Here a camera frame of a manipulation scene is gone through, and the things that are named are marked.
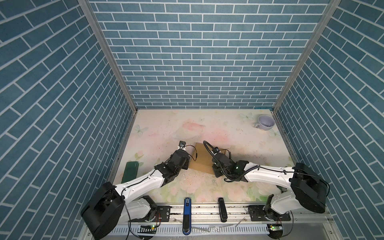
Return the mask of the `brown cardboard paper box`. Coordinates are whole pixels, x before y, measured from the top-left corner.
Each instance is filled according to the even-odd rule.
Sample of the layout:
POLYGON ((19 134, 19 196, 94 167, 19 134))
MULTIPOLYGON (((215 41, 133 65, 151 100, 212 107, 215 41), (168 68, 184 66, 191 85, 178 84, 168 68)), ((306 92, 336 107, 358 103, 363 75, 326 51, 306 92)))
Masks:
POLYGON ((192 153, 192 156, 195 158, 195 160, 190 161, 189 169, 210 175, 215 174, 213 169, 214 162, 212 161, 213 157, 206 150, 203 143, 195 144, 195 149, 192 153))

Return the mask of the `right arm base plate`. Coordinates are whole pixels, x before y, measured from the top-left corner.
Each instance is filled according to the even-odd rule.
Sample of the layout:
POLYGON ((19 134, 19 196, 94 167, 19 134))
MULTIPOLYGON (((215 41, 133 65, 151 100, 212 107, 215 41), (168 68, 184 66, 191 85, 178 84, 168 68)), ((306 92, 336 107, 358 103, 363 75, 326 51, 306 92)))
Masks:
POLYGON ((277 221, 291 220, 289 213, 285 213, 281 215, 275 212, 274 210, 262 205, 248 206, 248 213, 250 214, 250 218, 252 222, 262 222, 262 221, 277 222, 277 221))

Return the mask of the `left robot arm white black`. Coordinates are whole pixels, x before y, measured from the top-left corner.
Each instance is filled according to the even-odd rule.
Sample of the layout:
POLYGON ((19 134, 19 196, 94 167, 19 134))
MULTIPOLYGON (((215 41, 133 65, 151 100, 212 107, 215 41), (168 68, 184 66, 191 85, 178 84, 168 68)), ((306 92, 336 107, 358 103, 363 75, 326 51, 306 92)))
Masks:
POLYGON ((172 182, 182 169, 188 168, 190 158, 189 153, 180 148, 139 178, 118 185, 102 184, 81 210, 81 217, 94 239, 104 238, 118 224, 129 220, 151 220, 157 205, 146 193, 172 182))

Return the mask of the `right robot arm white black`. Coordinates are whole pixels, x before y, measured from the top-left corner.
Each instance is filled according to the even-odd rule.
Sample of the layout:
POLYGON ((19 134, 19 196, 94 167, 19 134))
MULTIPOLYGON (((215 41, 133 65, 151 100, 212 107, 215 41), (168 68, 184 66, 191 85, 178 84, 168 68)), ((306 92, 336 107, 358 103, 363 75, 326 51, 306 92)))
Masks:
POLYGON ((298 163, 294 167, 268 167, 248 161, 233 161, 209 142, 204 147, 212 156, 215 176, 225 176, 225 182, 256 182, 281 188, 279 194, 268 196, 263 207, 264 216, 271 221, 293 210, 304 208, 323 214, 330 185, 307 165, 298 163))

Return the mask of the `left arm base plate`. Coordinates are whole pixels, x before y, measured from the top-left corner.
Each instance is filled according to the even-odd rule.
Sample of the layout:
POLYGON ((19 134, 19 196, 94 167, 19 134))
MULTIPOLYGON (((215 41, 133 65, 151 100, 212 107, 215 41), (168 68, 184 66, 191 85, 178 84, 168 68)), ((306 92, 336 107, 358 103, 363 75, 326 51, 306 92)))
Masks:
POLYGON ((155 222, 156 217, 160 216, 161 222, 169 222, 171 215, 171 206, 157 206, 156 211, 150 210, 150 212, 141 219, 131 219, 131 222, 155 222))

